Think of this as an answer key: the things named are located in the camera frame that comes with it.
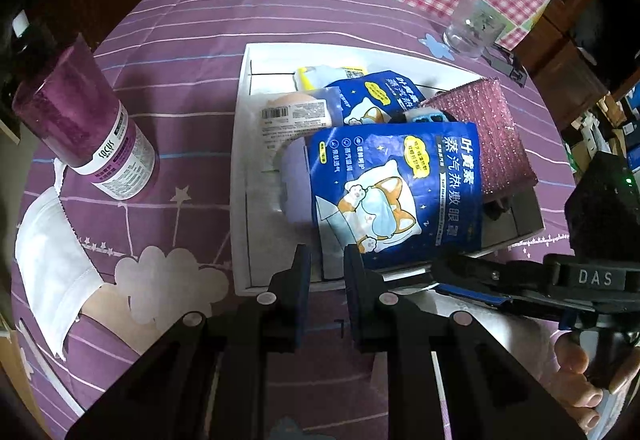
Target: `metal screw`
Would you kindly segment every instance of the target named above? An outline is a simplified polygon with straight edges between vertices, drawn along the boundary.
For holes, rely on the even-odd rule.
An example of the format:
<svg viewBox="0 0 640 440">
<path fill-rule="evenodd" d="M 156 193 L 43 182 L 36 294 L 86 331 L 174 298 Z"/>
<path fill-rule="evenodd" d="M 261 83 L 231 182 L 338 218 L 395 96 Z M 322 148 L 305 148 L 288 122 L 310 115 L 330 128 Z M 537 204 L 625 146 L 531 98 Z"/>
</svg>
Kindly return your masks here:
<svg viewBox="0 0 640 440">
<path fill-rule="evenodd" d="M 276 302 L 277 296 L 273 292 L 262 292 L 256 300 L 261 305 L 271 305 Z"/>
<path fill-rule="evenodd" d="M 202 314 L 199 312 L 189 312 L 182 318 L 182 324 L 188 327 L 198 326 L 202 322 Z"/>
<path fill-rule="evenodd" d="M 393 306 L 398 302 L 398 296 L 393 292 L 385 292 L 380 294 L 378 298 L 383 305 Z"/>
<path fill-rule="evenodd" d="M 469 326 L 474 321 L 471 314 L 467 312 L 455 312 L 453 320 L 461 326 Z"/>
</svg>

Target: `white box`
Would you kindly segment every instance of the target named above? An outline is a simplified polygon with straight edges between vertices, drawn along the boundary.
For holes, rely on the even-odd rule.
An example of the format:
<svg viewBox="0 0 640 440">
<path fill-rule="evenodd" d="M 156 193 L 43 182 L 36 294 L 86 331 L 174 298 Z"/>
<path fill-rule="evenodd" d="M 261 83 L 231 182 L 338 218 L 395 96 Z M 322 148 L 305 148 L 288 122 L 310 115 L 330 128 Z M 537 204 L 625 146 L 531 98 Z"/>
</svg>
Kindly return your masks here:
<svg viewBox="0 0 640 440">
<path fill-rule="evenodd" d="M 295 91 L 293 73 L 314 65 L 361 66 L 368 73 L 393 70 L 409 77 L 426 97 L 480 78 L 457 67 L 391 52 L 309 43 L 251 43 L 246 46 L 238 85 L 238 108 L 231 157 L 231 248 L 236 294 L 255 295 L 267 290 L 271 276 L 291 266 L 298 243 L 318 248 L 313 229 L 295 228 L 279 210 L 280 175 L 247 171 L 247 154 L 255 142 L 255 119 L 239 107 L 246 96 Z M 525 240 L 544 229 L 532 188 L 515 195 L 511 210 L 497 221 L 482 223 L 482 250 L 489 254 Z M 385 279 L 423 274 L 427 264 L 383 272 Z M 311 290 L 337 290 L 343 281 L 322 281 L 319 263 L 312 267 Z"/>
</svg>

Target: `bottle label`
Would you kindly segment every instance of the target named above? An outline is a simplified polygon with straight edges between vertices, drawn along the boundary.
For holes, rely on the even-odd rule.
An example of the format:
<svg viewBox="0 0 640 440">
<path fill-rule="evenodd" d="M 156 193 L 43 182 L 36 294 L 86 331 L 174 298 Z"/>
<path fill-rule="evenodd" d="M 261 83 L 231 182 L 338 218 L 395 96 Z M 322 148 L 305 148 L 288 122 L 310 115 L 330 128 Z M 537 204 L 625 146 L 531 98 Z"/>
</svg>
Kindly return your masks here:
<svg viewBox="0 0 640 440">
<path fill-rule="evenodd" d="M 120 104 L 113 128 L 94 158 L 73 170 L 110 197 L 127 200 L 146 185 L 155 164 L 154 148 Z"/>
</svg>

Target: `white label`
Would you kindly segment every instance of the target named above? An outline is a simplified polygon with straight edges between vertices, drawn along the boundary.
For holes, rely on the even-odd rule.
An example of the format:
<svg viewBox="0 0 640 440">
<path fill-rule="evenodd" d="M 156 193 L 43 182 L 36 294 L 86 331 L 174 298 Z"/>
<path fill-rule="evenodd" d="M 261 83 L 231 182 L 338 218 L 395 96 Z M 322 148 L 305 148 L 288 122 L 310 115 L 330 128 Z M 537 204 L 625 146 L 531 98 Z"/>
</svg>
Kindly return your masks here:
<svg viewBox="0 0 640 440">
<path fill-rule="evenodd" d="M 107 181 L 94 184 L 116 200 L 127 200 L 137 195 L 151 178 L 156 154 L 146 136 L 136 126 L 136 142 L 122 168 Z"/>
<path fill-rule="evenodd" d="M 124 140 L 124 136 L 127 133 L 127 125 L 129 123 L 129 113 L 125 110 L 122 103 L 120 103 L 120 109 L 118 110 L 118 116 L 113 122 L 113 127 L 104 139 L 104 142 L 94 152 L 94 157 L 86 164 L 80 167 L 73 167 L 72 169 L 81 175 L 91 175 L 96 171 L 102 169 L 112 155 L 118 150 L 120 144 Z"/>
<path fill-rule="evenodd" d="M 260 111 L 264 164 L 262 171 L 276 171 L 274 159 L 283 146 L 301 136 L 331 127 L 326 100 L 268 106 Z"/>
</svg>

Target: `white cloud pattern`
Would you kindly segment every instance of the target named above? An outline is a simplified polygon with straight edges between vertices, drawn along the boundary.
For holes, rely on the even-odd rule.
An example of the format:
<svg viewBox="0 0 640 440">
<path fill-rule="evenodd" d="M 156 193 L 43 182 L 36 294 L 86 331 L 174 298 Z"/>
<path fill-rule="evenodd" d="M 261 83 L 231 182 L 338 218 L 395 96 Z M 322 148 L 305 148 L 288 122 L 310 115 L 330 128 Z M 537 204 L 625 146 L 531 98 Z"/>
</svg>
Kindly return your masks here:
<svg viewBox="0 0 640 440">
<path fill-rule="evenodd" d="M 229 290 L 224 272 L 200 269 L 185 248 L 174 248 L 165 257 L 156 246 L 148 246 L 139 261 L 123 258 L 118 262 L 115 281 L 118 291 L 129 298 L 133 320 L 142 325 L 155 322 L 160 332 L 187 312 L 210 316 L 210 304 L 223 300 Z"/>
</svg>

